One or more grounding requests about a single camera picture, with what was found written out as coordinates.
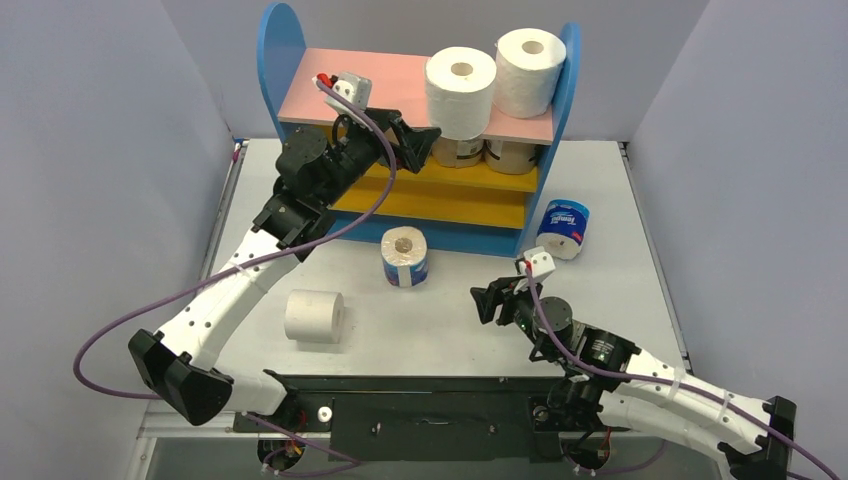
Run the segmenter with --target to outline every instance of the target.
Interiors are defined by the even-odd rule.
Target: wrapped toilet paper roll
[[[449,140],[439,137],[433,144],[433,156],[443,167],[473,167],[483,158],[483,139]]]
[[[545,247],[557,258],[571,260],[583,248],[588,224],[589,209],[585,205],[574,200],[553,200],[536,233],[536,246]]]
[[[536,166],[536,145],[486,140],[486,165],[509,175],[523,175]]]
[[[380,245],[383,270],[389,283],[396,287],[412,287],[427,279],[427,240],[415,227],[398,227],[386,231]]]
[[[565,61],[565,44],[544,30],[521,28],[502,36],[497,47],[495,106],[516,118],[545,113]]]
[[[283,326],[289,340],[339,343],[343,318],[341,293],[292,290]]]
[[[427,114],[450,140],[479,137],[489,124],[495,92],[495,61],[466,47],[440,50],[427,60]]]

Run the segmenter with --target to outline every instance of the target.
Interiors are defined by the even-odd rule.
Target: white table surface
[[[216,271],[240,243],[271,194],[279,140],[251,140],[218,248]],[[628,338],[666,363],[682,366],[671,317],[616,142],[562,142],[535,213],[553,198],[591,211],[586,243],[571,262],[557,261],[543,296],[560,296],[577,320]],[[534,235],[529,235],[527,248]],[[224,368],[304,375],[559,376],[527,360],[532,345],[514,326],[483,326],[469,288],[514,274],[508,258],[429,253],[427,281],[392,287],[377,244],[336,240],[321,246],[256,306],[224,348]],[[283,329],[292,289],[342,292],[338,345],[298,344]]]

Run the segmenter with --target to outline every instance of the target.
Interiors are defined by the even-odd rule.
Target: yellow shelf
[[[368,178],[389,178],[389,169],[381,165],[374,165],[365,172],[365,176]],[[489,168],[485,162],[467,168],[443,167],[432,155],[427,159],[427,165],[418,174],[401,170],[398,172],[397,178],[404,182],[429,182],[525,193],[535,192],[539,181],[536,168],[524,175],[504,175]]]
[[[374,204],[385,185],[381,178],[363,177],[336,202],[333,209],[364,212]],[[520,230],[524,228],[526,198],[524,192],[396,182],[377,213]]]

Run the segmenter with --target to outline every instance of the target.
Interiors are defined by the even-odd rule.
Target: blue shelf base
[[[337,212],[336,224],[330,232],[349,225],[360,214]],[[354,228],[345,240],[358,242],[380,243],[386,230],[395,227],[410,226],[421,230],[427,238],[427,248],[435,250],[450,250],[463,253],[478,253],[498,257],[512,257],[521,230],[498,227],[482,227],[460,223],[436,222],[417,218],[392,217],[388,215],[373,215],[365,223]]]

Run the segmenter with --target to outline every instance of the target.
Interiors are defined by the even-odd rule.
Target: gray wall
[[[159,1],[0,3],[0,476],[123,478],[146,402],[71,361],[197,278],[232,142]],[[141,391],[126,342],[166,315],[85,370]]]
[[[796,401],[842,474],[847,32],[844,0],[712,0],[630,145],[695,373]]]
[[[273,137],[256,78],[256,31],[268,0],[163,0],[236,135]],[[707,0],[293,0],[312,47],[432,55],[464,45],[495,53],[523,27],[583,27],[566,136],[629,140]]]

